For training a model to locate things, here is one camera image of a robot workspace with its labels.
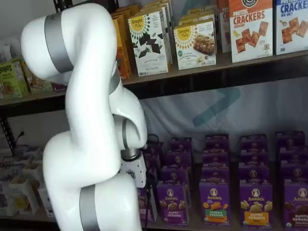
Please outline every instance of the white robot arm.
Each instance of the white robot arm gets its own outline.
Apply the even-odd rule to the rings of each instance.
[[[41,79],[73,71],[65,98],[70,131],[53,137],[43,156],[60,229],[141,231],[134,180],[117,173],[120,150],[125,160],[144,167],[134,150],[145,145],[147,129],[138,99],[123,88],[116,68],[108,11],[86,4],[34,20],[22,32],[21,48]]]

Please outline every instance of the yellow label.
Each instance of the yellow label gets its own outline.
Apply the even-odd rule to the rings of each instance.
[[[185,27],[177,30],[178,38],[181,41],[186,41],[191,36],[191,27]]]
[[[143,16],[132,18],[130,23],[131,23],[131,27],[133,28],[134,31],[141,31],[144,27]]]
[[[263,225],[265,226],[269,222],[269,213],[263,212],[263,213],[251,213],[248,211],[245,211],[244,213],[245,221],[248,225]]]

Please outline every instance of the cracker image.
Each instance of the cracker image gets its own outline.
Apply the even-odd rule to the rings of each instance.
[[[262,21],[260,23],[259,34],[262,35],[262,36],[266,36],[266,32],[268,30],[268,27],[269,27],[269,23]]]
[[[292,42],[292,35],[290,33],[290,28],[286,28],[286,29],[283,29],[281,30],[282,32],[282,41],[283,43],[288,43],[288,42]]]
[[[236,49],[238,53],[241,53],[246,50],[245,43],[242,38],[239,38],[235,41]]]
[[[293,34],[295,33],[298,28],[299,28],[299,23],[298,23],[298,17],[292,19],[289,21],[289,25],[290,25],[290,33]]]
[[[306,32],[307,32],[307,29],[308,29],[308,22],[307,21],[302,21],[300,23],[300,26],[296,32],[296,35],[300,36],[300,37],[305,37],[306,35]]]
[[[249,43],[251,41],[250,30],[246,29],[242,31],[243,42]]]
[[[259,37],[260,37],[260,34],[257,33],[257,32],[252,32],[252,35],[251,35],[251,42],[249,42],[248,44],[250,46],[253,46],[253,47],[256,47],[257,44],[258,44],[258,41],[259,41]]]

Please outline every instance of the shelf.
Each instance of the shelf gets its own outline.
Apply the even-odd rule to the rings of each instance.
[[[123,85],[139,99],[212,90],[308,76],[308,51],[274,55],[232,63],[231,53],[217,54],[217,64],[178,70],[177,63],[169,73],[138,77],[137,73]],[[21,116],[65,109],[65,92],[46,92],[21,99],[0,100],[0,116]]]

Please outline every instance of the product box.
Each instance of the product box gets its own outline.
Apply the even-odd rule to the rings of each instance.
[[[231,52],[229,1],[218,0],[221,48],[223,53]]]
[[[308,6],[302,0],[275,0],[276,54],[308,49]]]
[[[273,55],[272,0],[229,0],[233,63]]]
[[[305,145],[305,134],[303,131],[277,131],[277,147],[292,147]]]
[[[0,81],[5,99],[22,98],[29,94],[21,63],[20,59],[12,59],[0,64]]]
[[[271,229],[273,186],[268,180],[240,181],[241,222],[244,228]]]
[[[214,24],[211,19],[174,29],[179,70],[216,64]]]
[[[171,225],[187,226],[189,213],[185,185],[174,181],[160,181],[157,193],[163,220]]]
[[[224,179],[213,182],[201,179],[199,183],[202,219],[205,224],[230,225],[229,187]]]
[[[50,217],[50,218],[54,218],[54,213],[53,213],[52,205],[50,203],[50,199],[49,199],[49,196],[48,196],[48,192],[47,192],[46,186],[45,185],[41,185],[38,189],[39,189],[38,193],[39,193],[39,196],[40,196],[40,198],[42,200],[44,208],[46,210],[47,216]]]
[[[15,199],[18,211],[22,215],[33,215],[39,209],[38,201],[31,188],[30,180],[24,177],[15,177],[9,188]]]
[[[139,76],[167,73],[170,56],[163,11],[139,12],[129,18],[128,24]]]
[[[131,76],[132,73],[129,63],[129,55],[127,48],[128,44],[124,20],[125,18],[122,14],[113,17],[113,22],[117,35],[116,62],[121,79],[129,79],[129,76]]]
[[[286,230],[308,228],[307,180],[284,180],[284,222]]]

